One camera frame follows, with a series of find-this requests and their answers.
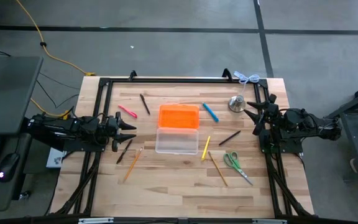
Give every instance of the plastic container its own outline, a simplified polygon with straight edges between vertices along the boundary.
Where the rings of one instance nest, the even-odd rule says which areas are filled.
[[[200,116],[198,106],[161,105],[158,116],[160,128],[193,128],[198,129]]]
[[[198,131],[188,128],[158,128],[155,152],[196,155]]]

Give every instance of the yellow cable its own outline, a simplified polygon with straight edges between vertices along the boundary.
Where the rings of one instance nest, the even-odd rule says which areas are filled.
[[[32,23],[34,24],[35,28],[37,29],[37,31],[38,31],[38,33],[39,33],[39,35],[40,35],[40,37],[41,37],[41,42],[45,42],[45,41],[44,41],[44,38],[42,37],[42,34],[41,34],[40,29],[38,28],[37,24],[36,24],[35,21],[33,20],[33,18],[32,18],[32,16],[30,15],[30,13],[25,9],[25,7],[22,5],[22,3],[20,3],[19,0],[16,0],[16,2],[20,5],[20,7],[23,9],[23,11],[24,11],[24,12],[29,16],[29,18],[31,19]],[[60,59],[60,58],[56,58],[56,57],[50,55],[49,52],[48,52],[48,50],[47,50],[47,48],[46,48],[46,46],[43,45],[42,47],[44,48],[45,53],[46,53],[50,58],[55,59],[55,60],[58,60],[59,62],[66,63],[66,64],[68,64],[68,65],[71,65],[72,67],[75,67],[76,69],[78,69],[79,71],[81,71],[82,73],[84,73],[84,75],[86,75],[86,76],[96,75],[94,72],[86,72],[86,71],[82,70],[80,67],[76,66],[75,64],[73,64],[73,63],[71,63],[71,62],[67,62],[67,61],[65,61],[65,60],[62,60],[62,59]]]
[[[49,113],[47,111],[45,111],[37,102],[35,102],[35,100],[33,100],[32,98],[30,98],[30,100],[38,107],[38,109],[42,112],[45,112],[47,115],[49,116],[56,116],[56,117],[61,117],[63,116],[66,112],[62,113],[62,114],[52,114],[52,113]]]

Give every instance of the cart wheel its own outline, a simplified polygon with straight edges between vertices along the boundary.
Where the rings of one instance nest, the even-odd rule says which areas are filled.
[[[26,190],[25,192],[20,193],[19,200],[28,199],[31,195],[31,192],[29,190]]]

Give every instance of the black marker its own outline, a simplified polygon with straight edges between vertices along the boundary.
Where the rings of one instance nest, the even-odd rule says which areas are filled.
[[[223,142],[219,143],[219,146],[223,145],[225,142],[227,142],[228,140],[232,139],[234,136],[238,135],[241,131],[238,131],[232,135],[230,135],[227,139],[223,140]]]
[[[143,97],[143,95],[142,95],[142,94],[140,94],[140,97],[142,98],[142,101],[143,101],[143,105],[144,105],[144,107],[146,107],[147,113],[150,115],[149,108],[148,108],[148,107],[147,107],[147,105],[146,105],[146,101],[144,101],[144,97]]]
[[[128,150],[128,148],[129,148],[129,146],[131,145],[131,143],[132,143],[132,140],[130,140],[130,141],[129,141],[129,143],[128,143],[127,147],[125,147],[125,149],[124,149],[124,151],[122,152],[121,156],[119,156],[119,158],[118,158],[118,160],[117,160],[117,163],[116,163],[116,164],[118,164],[119,162],[121,162],[122,157],[124,156],[125,152]]]

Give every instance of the pencil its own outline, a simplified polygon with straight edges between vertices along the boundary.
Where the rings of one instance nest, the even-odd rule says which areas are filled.
[[[136,155],[136,157],[135,157],[134,161],[132,162],[131,167],[129,168],[129,170],[128,170],[128,172],[127,172],[127,175],[125,175],[124,181],[122,181],[122,183],[124,183],[125,180],[127,180],[128,176],[129,176],[129,174],[131,173],[132,168],[134,168],[134,165],[135,165],[135,163],[136,163],[136,160],[137,160],[137,158],[139,158],[140,153],[142,152],[142,150],[143,150],[143,147],[140,149],[139,153]]]
[[[241,131],[238,131],[232,135],[230,135],[227,139],[223,140],[221,143],[219,143],[219,146],[223,145],[225,142],[227,142],[228,140],[232,139],[234,136],[238,135]]]
[[[208,140],[206,141],[206,144],[205,144],[203,156],[201,157],[201,160],[202,160],[202,161],[205,159],[206,149],[208,148],[208,144],[209,144],[209,140],[210,140],[210,139],[211,139],[211,136],[208,136]]]
[[[224,179],[221,170],[219,169],[218,165],[216,164],[214,158],[212,158],[211,152],[208,151],[208,154],[209,154],[210,158],[212,159],[212,162],[214,162],[214,165],[215,165],[216,169],[218,170],[219,174],[221,175],[224,185],[226,185],[226,187],[228,187],[228,184],[226,183],[226,180]]]

